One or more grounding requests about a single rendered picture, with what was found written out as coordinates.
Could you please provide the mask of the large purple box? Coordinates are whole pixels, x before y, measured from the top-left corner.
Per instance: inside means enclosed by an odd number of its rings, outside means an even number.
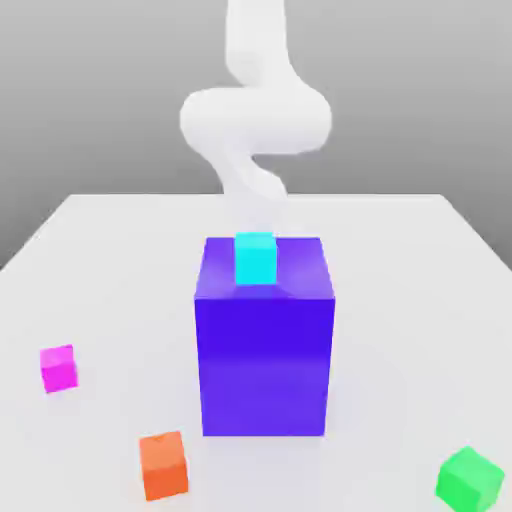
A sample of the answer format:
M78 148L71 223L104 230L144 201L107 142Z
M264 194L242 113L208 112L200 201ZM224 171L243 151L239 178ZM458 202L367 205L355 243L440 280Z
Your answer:
M207 238L194 305L204 435L323 435L335 294L321 241L278 239L276 283L238 286L233 239Z

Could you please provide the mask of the small green cube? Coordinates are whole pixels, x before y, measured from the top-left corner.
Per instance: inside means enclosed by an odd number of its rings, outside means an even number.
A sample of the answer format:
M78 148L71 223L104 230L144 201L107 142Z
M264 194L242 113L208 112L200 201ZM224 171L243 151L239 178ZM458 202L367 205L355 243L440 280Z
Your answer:
M454 512L487 512L504 478L500 467L466 446L441 465L435 494Z

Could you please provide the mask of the small orange cube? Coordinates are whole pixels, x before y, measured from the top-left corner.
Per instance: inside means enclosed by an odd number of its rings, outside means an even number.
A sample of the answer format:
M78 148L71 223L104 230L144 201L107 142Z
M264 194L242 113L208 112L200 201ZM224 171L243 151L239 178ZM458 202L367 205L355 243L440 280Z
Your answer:
M143 437L139 440L139 450L147 501L188 492L187 463L179 431Z

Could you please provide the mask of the small cyan cube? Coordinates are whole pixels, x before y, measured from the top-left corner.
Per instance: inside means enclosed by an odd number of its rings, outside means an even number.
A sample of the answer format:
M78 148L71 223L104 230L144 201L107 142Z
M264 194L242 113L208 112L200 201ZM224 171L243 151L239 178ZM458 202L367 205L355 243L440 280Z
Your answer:
M277 242L271 232L240 232L234 238L235 282L238 286L277 282Z

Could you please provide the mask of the small magenta cube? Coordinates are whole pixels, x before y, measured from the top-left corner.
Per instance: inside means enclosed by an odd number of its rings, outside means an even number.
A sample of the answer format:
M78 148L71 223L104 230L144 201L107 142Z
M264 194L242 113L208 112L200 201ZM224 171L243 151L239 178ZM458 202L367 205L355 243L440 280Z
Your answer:
M40 369L46 393L78 386L78 372L71 344L42 349Z

